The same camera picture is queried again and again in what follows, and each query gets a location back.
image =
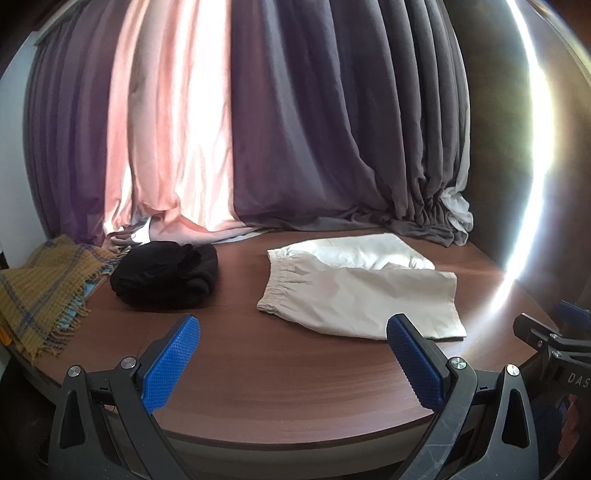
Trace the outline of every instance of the purple curtain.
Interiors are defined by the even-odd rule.
[[[25,151],[33,197],[51,238],[103,241],[109,86],[128,4],[82,2],[37,51]]]
[[[464,244],[469,103],[443,4],[235,0],[232,9],[238,218],[301,230],[379,225]]]

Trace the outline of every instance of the plaid scarf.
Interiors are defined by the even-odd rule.
[[[110,274],[120,256],[62,235],[38,247],[21,268],[0,271],[0,325],[31,356],[61,352],[88,314],[89,286]]]

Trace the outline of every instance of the white fabric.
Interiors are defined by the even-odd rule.
[[[386,339],[404,313],[430,339],[462,338],[456,276],[440,272],[391,233],[309,240],[268,251],[271,274],[257,309],[316,332]]]

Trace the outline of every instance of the table surface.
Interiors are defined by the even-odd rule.
[[[167,405],[155,412],[160,426],[197,443],[281,447],[340,445],[427,421],[431,411],[419,405],[386,342],[322,335],[256,309],[269,276],[267,249],[371,232],[265,233],[217,245],[217,291],[191,312],[199,319],[201,342]],[[551,320],[517,284],[499,295],[504,274],[485,254],[472,244],[445,248],[403,240],[438,270],[457,275],[456,307],[467,338],[439,342],[447,356],[499,371],[534,353],[513,336],[514,317]],[[179,316],[133,311],[108,282],[87,306],[91,312],[64,352],[36,363],[58,383],[73,364],[111,369],[125,356],[139,355]]]

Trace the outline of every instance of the black garment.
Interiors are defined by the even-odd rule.
[[[213,293],[217,252],[213,245],[150,242],[134,247],[111,276],[125,303],[141,310],[181,310],[200,305]]]

